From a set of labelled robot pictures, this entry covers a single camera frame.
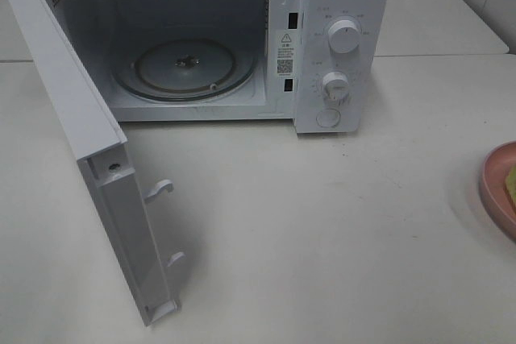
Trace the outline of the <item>white microwave knob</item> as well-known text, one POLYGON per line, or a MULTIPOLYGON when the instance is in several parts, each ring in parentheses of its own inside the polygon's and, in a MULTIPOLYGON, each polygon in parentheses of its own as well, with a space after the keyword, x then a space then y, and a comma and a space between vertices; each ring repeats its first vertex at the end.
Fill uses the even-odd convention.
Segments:
POLYGON ((337 54, 354 51, 360 45, 361 27, 352 17, 342 17, 327 28, 330 49, 337 54))
POLYGON ((350 83, 342 72, 330 72, 321 81, 322 92, 329 101, 344 101, 350 93, 350 83))

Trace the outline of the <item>white warning label sticker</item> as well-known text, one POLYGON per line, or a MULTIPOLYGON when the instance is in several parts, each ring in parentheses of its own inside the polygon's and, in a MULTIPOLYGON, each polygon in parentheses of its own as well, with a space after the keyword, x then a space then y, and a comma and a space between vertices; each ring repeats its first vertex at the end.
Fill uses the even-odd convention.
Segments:
POLYGON ((300 44, 297 30, 277 30, 274 38, 274 70, 279 77, 292 77, 296 72, 300 44))

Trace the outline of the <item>round white door-release button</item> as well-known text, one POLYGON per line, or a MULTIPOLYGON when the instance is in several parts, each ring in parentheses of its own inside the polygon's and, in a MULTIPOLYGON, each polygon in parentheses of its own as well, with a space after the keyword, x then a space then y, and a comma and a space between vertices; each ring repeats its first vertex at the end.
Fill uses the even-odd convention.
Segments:
POLYGON ((339 124, 340 112, 336 109, 325 109, 318 112, 316 122, 320 127, 334 127, 339 124))

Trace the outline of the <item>pink round plate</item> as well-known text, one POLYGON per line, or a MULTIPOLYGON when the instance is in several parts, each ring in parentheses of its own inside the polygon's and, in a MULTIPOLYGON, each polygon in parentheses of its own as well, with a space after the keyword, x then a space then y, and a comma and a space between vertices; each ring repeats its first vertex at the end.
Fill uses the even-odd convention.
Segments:
POLYGON ((515 168, 515 141, 495 147, 483 160, 479 175, 481 203, 494 224, 515 242, 515 202, 506 178, 515 168))

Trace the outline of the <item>white microwave door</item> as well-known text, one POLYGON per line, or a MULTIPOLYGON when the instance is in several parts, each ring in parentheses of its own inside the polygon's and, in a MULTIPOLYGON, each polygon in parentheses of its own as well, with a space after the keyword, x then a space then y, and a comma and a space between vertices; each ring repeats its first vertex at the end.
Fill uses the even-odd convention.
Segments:
POLYGON ((143 195, 127 137, 56 17, 52 0, 8 0, 41 81, 145 325, 180 308, 173 269, 178 251, 162 255, 147 205, 173 183, 143 195))

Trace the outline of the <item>sandwich with lettuce and cheese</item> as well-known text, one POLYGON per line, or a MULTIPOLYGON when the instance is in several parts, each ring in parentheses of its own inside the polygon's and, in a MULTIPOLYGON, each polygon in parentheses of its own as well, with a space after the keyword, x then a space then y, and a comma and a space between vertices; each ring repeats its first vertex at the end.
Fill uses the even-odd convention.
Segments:
POLYGON ((505 178, 505 188, 510 199, 510 203, 513 208, 516 207, 516 165, 513 165, 506 178, 505 178))

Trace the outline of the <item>white microwave oven body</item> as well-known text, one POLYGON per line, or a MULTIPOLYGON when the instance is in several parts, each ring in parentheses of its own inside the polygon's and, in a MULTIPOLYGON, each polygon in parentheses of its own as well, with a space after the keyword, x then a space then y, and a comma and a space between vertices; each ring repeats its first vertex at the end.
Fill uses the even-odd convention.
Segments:
POLYGON ((120 122, 194 122, 283 119, 300 134, 352 132, 360 122, 367 79, 386 0, 52 0, 55 14, 111 113, 120 122), (361 27, 360 45, 337 54, 327 28, 342 17, 361 27), (238 89, 196 102, 153 102, 121 87, 112 74, 113 46, 144 30, 197 25, 255 29, 264 34, 264 54, 238 89), (277 30, 297 30, 296 72, 279 77, 274 70, 277 30), (321 81, 344 73, 350 93, 331 102, 321 81), (320 127, 316 115, 336 109, 340 121, 320 127))

